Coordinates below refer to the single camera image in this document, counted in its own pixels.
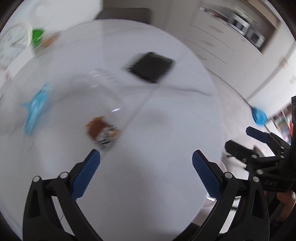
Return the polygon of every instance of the human hand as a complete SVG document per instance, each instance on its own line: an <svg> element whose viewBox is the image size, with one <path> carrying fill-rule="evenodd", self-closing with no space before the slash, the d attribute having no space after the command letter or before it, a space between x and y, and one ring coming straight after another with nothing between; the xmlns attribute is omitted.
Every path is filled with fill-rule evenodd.
<svg viewBox="0 0 296 241"><path fill-rule="evenodd" d="M275 218L277 222L284 222L289 214L291 213L295 203L296 203L296 196L292 190L287 192L278 192L276 194L276 198L285 204L283 209L281 210L280 214Z"/></svg>

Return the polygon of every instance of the floor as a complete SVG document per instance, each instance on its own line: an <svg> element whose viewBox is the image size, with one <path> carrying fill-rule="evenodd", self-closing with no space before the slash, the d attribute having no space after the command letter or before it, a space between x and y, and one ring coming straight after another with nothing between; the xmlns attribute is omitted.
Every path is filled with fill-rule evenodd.
<svg viewBox="0 0 296 241"><path fill-rule="evenodd" d="M222 124L223 124L223 142L233 140L249 149L253 149L257 146L265 156L273 156L269 147L253 139L246 134L246 128L252 126L258 130L266 132L267 129L264 126L258 126L253 118L251 108L248 103L225 81L214 73L209 71L216 87L218 89L219 105L221 109ZM236 178L247 179L248 172L244 170L245 164L237 159L230 157L227 158L226 153L222 153L222 160L227 168L227 171L231 172ZM239 200L236 200L233 206L238 206ZM231 221L234 217L235 211L230 211L228 218L221 230L224 233L228 230ZM199 216L195 218L193 223L200 225Z"/></svg>

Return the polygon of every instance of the green object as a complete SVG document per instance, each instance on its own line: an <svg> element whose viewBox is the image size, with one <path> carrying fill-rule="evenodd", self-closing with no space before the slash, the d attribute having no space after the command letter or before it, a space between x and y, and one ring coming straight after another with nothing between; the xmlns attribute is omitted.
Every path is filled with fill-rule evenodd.
<svg viewBox="0 0 296 241"><path fill-rule="evenodd" d="M38 47L39 44L42 42L42 34L44 33L44 29L42 28L35 28L32 32L32 44L34 48Z"/></svg>

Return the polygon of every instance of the blue cloth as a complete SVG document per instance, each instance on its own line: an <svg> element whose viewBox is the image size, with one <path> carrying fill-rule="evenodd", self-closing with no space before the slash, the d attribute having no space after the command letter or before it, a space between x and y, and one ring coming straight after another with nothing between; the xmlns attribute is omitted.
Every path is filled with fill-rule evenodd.
<svg viewBox="0 0 296 241"><path fill-rule="evenodd" d="M36 125L36 121L38 116L40 115L49 91L49 83L46 83L42 89L34 96L34 98L29 103L24 103L22 106L27 107L28 109L28 117L26 119L26 123L24 125L24 132L26 135L30 135Z"/></svg>
<svg viewBox="0 0 296 241"><path fill-rule="evenodd" d="M252 107L252 116L255 123L259 126L263 126L267 121L267 115L264 111Z"/></svg>

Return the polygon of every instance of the blue gripper pad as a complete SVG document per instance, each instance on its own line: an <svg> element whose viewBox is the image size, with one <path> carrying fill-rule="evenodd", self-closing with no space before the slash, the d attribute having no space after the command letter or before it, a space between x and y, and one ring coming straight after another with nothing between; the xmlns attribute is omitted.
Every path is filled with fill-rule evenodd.
<svg viewBox="0 0 296 241"><path fill-rule="evenodd" d="M208 160L205 157L203 158L198 151L195 151L193 153L193 167L195 168L200 179L202 180L202 183L205 186L209 195L219 200L221 197L221 182L209 167L209 162L207 162Z"/></svg>
<svg viewBox="0 0 296 241"><path fill-rule="evenodd" d="M89 159L84 164L74 181L72 182L72 198L76 201L77 198L82 197L88 184L90 183L94 173L100 165L101 156L97 150L94 150Z"/></svg>
<svg viewBox="0 0 296 241"><path fill-rule="evenodd" d="M246 134L250 137L255 138L258 141L261 141L262 143L268 143L269 139L268 139L268 135L262 131L259 131L253 127L248 127L246 129Z"/></svg>

